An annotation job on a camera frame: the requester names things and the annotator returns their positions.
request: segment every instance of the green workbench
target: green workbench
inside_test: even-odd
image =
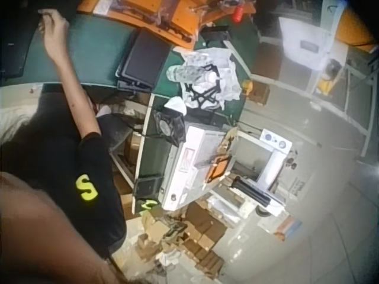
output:
[[[228,20],[220,23],[230,24]],[[249,20],[244,17],[239,26],[231,28],[232,33],[237,36],[233,37],[232,44],[249,67],[253,64],[255,50],[258,47],[258,38],[251,30],[251,26]],[[117,81],[115,71],[133,30],[134,28],[129,25],[106,18],[77,15],[70,25],[68,46],[79,81],[87,85],[115,87]],[[221,43],[212,43],[210,47],[221,47]],[[200,39],[195,49],[203,48],[203,40]],[[248,79],[248,76],[242,66],[236,60],[234,62],[236,63],[239,83],[242,84],[245,79]],[[154,101],[154,108],[162,106],[168,98],[180,94],[179,84],[169,81],[166,77],[166,71],[168,67],[182,63],[183,60],[179,54],[170,52],[158,84],[153,91],[153,93],[166,98],[157,96]],[[40,33],[36,31],[27,54],[23,76],[3,80],[2,85],[56,82],[59,82],[57,73],[44,51]],[[233,123],[239,119],[245,99],[241,95],[239,101],[226,102],[225,110],[218,112],[222,113],[223,117],[226,116],[229,123]],[[147,133],[156,133],[153,116],[149,118]],[[143,149],[140,175],[163,174],[170,144],[163,139],[146,139]]]
[[[68,45],[80,82],[89,85],[114,87],[116,84],[115,71],[123,55],[124,46],[133,30],[134,28],[129,25],[106,18],[82,14],[77,15],[70,26]],[[243,28],[237,26],[233,28],[233,33],[240,33],[243,30]],[[244,44],[240,43],[236,37],[233,37],[232,43],[237,44],[236,49],[238,52],[241,52],[241,49],[238,49],[238,47],[244,48]],[[251,54],[253,56],[254,52],[250,48],[251,44],[247,44],[247,46],[251,52],[241,52],[241,54],[247,55],[247,62],[251,62],[249,56]],[[202,48],[204,48],[203,41],[200,39],[195,49]],[[172,65],[182,63],[183,60],[179,54],[170,52],[153,93],[167,98],[180,94],[179,84],[167,79],[166,70]],[[236,62],[236,65],[237,76],[239,82],[242,83],[248,76],[238,62]],[[27,54],[23,76],[3,80],[2,85],[52,83],[58,81],[59,79],[54,70],[53,63],[44,51],[41,35],[36,31]],[[230,117],[231,120],[236,121],[240,117],[244,103],[244,96],[241,96],[239,101],[226,102],[225,110],[222,113]]]

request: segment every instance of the electronic device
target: electronic device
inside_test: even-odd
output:
[[[266,129],[263,129],[259,139],[243,131],[238,131],[237,135],[271,152],[269,160],[255,181],[261,190],[268,190],[277,178],[287,154],[292,148],[292,142]]]
[[[116,71],[122,91],[152,91],[171,50],[171,45],[147,28],[135,30]]]
[[[270,191],[260,189],[259,185],[251,179],[244,179],[240,176],[236,177],[231,188],[238,189],[248,197],[255,200],[266,211],[274,216],[279,216],[284,210],[285,203],[277,198]]]
[[[224,40],[231,40],[230,29],[228,25],[218,25],[215,27],[204,27],[200,31],[200,35],[204,39],[206,46],[211,41],[222,42]]]
[[[181,112],[163,108],[161,111],[154,109],[153,115],[156,129],[161,137],[176,147],[185,142],[185,123]]]
[[[270,146],[273,146],[274,149],[279,150],[284,154],[288,154],[292,147],[292,142],[289,142],[287,139],[284,139],[278,134],[275,134],[267,129],[263,129],[261,137],[259,139],[263,142],[266,142]]]
[[[174,211],[206,194],[206,177],[216,151],[226,134],[210,125],[185,123],[186,142],[171,147],[159,200]]]

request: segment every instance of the cardboard box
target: cardboard box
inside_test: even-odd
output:
[[[149,245],[149,236],[142,234],[138,236],[137,244],[141,249],[145,249]]]
[[[120,172],[113,173],[113,182],[120,195],[127,195],[133,192],[133,189]]]
[[[170,228],[161,221],[156,221],[150,227],[148,227],[145,232],[149,236],[149,240],[160,243],[163,236],[170,230]]]
[[[216,255],[214,251],[210,251],[202,261],[196,264],[195,267],[204,272],[204,274],[210,279],[215,279],[219,275],[223,265],[224,260]]]
[[[124,157],[127,163],[131,166],[137,164],[138,151],[141,144],[141,134],[137,132],[131,133],[125,141]]]
[[[148,242],[148,244],[142,248],[138,244],[136,246],[136,252],[141,258],[141,260],[148,262],[152,260],[160,251],[162,250],[162,247],[160,244],[155,244],[153,242]]]
[[[212,227],[214,218],[210,216],[207,210],[193,202],[188,206],[184,223],[187,225],[185,233],[195,242],[198,242],[201,236]]]
[[[196,263],[199,263],[208,255],[208,253],[209,252],[207,252],[205,249],[200,247],[200,249],[196,252],[193,259],[195,260]]]
[[[190,259],[193,259],[201,247],[194,240],[188,239],[182,244],[181,249]]]
[[[158,206],[143,212],[142,224],[150,241],[160,243],[163,236],[170,230],[170,227],[161,221],[163,216],[163,209]]]
[[[226,226],[218,220],[214,220],[213,225],[201,236],[198,244],[205,250],[211,250],[215,244],[225,234]]]

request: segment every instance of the yellow letter print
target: yellow letter print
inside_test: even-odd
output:
[[[81,193],[81,197],[86,201],[91,201],[98,195],[94,185],[89,181],[88,175],[81,175],[75,184],[77,189],[85,191]]]

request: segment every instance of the white machine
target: white machine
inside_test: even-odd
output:
[[[159,195],[162,208],[177,210],[206,194],[214,185],[204,181],[225,131],[203,124],[186,123],[186,142],[171,147]]]
[[[171,147],[166,165],[165,178],[159,200],[162,208],[169,211],[177,210],[190,202],[205,195],[213,189],[219,181],[205,185],[205,177],[210,169],[210,160],[216,155],[216,150],[223,140],[226,132],[212,126],[186,123],[187,141],[180,147]],[[265,150],[271,152],[270,158],[256,181],[251,181],[254,187],[266,192],[276,177],[290,152],[292,142],[279,135],[263,130],[259,139],[238,131],[239,139],[247,139]],[[228,165],[230,170],[235,160]],[[275,197],[271,198],[269,207],[277,215],[284,209],[284,205]]]

